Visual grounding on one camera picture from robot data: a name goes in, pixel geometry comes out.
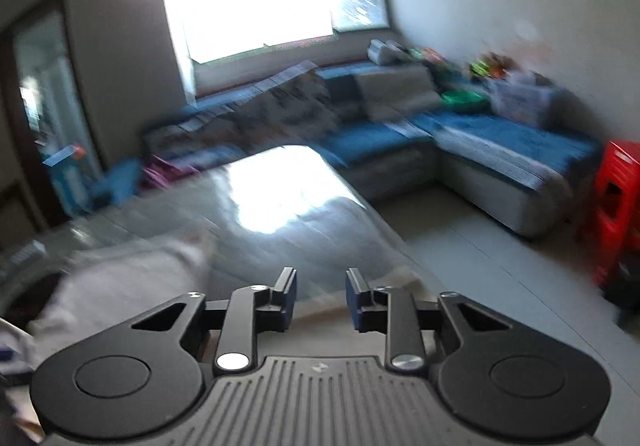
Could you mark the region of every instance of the tile grout line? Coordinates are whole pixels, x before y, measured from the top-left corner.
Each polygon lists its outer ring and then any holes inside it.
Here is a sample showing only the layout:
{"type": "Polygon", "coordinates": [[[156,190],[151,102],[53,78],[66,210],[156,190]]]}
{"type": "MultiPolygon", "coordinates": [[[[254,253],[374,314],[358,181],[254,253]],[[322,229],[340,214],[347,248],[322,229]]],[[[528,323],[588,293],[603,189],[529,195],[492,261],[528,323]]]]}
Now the tile grout line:
{"type": "Polygon", "coordinates": [[[586,339],[584,339],[580,333],[575,330],[564,318],[562,318],[561,315],[559,315],[556,311],[554,311],[551,307],[549,307],[549,305],[547,305],[545,303],[545,301],[543,299],[541,299],[537,294],[535,294],[529,287],[527,287],[526,285],[524,285],[519,279],[517,279],[515,276],[513,276],[507,269],[505,269],[503,266],[501,266],[500,264],[498,264],[494,259],[492,259],[491,256],[489,256],[486,252],[484,252],[482,249],[478,248],[478,246],[476,246],[473,242],[471,242],[468,238],[466,238],[465,235],[463,235],[462,233],[460,233],[458,230],[456,230],[455,228],[449,226],[450,229],[453,230],[453,232],[457,233],[459,236],[462,237],[463,240],[466,240],[469,244],[471,244],[473,247],[475,247],[478,251],[480,251],[482,254],[484,254],[484,256],[486,256],[492,263],[494,263],[497,267],[499,267],[501,270],[503,270],[505,273],[507,273],[509,276],[511,276],[519,285],[523,286],[524,289],[526,289],[534,298],[536,298],[542,305],[544,305],[546,308],[548,308],[553,314],[555,314],[556,316],[558,316],[558,318],[560,318],[564,324],[569,327],[576,336],[578,336],[582,341],[584,341],[584,343],[591,349],[593,350],[593,352],[607,365],[609,365],[609,368],[611,368],[617,375],[620,376],[620,379],[622,379],[626,386],[628,386],[631,391],[636,394],[636,396],[640,397],[640,394],[635,390],[634,387],[632,387],[629,382],[622,376],[622,374],[620,374],[614,367],[613,365],[611,365],[611,363],[609,363],[609,361],[607,361],[586,339]]]}

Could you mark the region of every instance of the circular cap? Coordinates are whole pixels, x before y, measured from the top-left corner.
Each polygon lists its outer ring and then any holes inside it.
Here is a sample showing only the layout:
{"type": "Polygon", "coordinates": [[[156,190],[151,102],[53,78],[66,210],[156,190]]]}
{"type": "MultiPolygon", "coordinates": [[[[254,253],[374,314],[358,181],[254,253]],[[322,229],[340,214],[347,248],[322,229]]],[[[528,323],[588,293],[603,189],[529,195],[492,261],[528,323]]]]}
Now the circular cap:
{"type": "Polygon", "coordinates": [[[415,354],[398,354],[391,364],[400,370],[419,370],[424,366],[424,359],[415,354]]]}
{"type": "Polygon", "coordinates": [[[240,370],[249,364],[249,358],[244,354],[230,352],[229,354],[222,354],[216,363],[223,370],[240,370]]]}
{"type": "Polygon", "coordinates": [[[552,396],[564,385],[564,373],[549,360],[536,356],[513,356],[491,369],[495,386],[510,396],[536,399],[552,396]]]}
{"type": "Polygon", "coordinates": [[[89,396],[112,399],[137,392],[146,385],[151,372],[140,360],[129,356],[96,358],[81,366],[76,385],[89,396]]]}

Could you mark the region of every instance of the plastic storage box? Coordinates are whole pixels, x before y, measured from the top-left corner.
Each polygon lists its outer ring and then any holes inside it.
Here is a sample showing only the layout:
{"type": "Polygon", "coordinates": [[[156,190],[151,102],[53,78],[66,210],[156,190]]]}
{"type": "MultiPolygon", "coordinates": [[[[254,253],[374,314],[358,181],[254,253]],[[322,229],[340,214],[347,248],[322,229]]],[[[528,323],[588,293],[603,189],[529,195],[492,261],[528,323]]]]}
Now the plastic storage box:
{"type": "Polygon", "coordinates": [[[511,121],[542,130],[553,127],[558,120],[563,89],[521,85],[503,80],[488,83],[492,111],[511,121]]]}

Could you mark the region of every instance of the red plastic stool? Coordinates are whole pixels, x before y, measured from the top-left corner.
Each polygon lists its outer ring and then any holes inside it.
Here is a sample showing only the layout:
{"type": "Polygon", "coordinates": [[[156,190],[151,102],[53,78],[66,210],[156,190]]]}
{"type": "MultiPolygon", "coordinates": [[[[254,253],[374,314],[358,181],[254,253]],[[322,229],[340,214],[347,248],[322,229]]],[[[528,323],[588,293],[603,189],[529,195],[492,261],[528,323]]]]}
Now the red plastic stool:
{"type": "Polygon", "coordinates": [[[640,249],[640,143],[609,142],[594,194],[592,229],[597,258],[593,281],[604,286],[620,254],[640,249]]]}

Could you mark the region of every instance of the silver screw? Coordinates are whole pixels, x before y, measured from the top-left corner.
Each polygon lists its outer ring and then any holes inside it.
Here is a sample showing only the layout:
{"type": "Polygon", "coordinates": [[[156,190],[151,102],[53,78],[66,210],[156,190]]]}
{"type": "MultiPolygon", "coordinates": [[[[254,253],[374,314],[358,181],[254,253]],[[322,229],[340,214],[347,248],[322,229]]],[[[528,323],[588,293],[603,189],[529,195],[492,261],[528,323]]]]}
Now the silver screw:
{"type": "Polygon", "coordinates": [[[415,354],[398,354],[391,364],[400,370],[419,370],[424,366],[424,359],[415,354]]]}
{"type": "Polygon", "coordinates": [[[223,370],[240,370],[249,364],[249,358],[238,352],[230,352],[229,354],[222,354],[216,363],[223,370]]]}

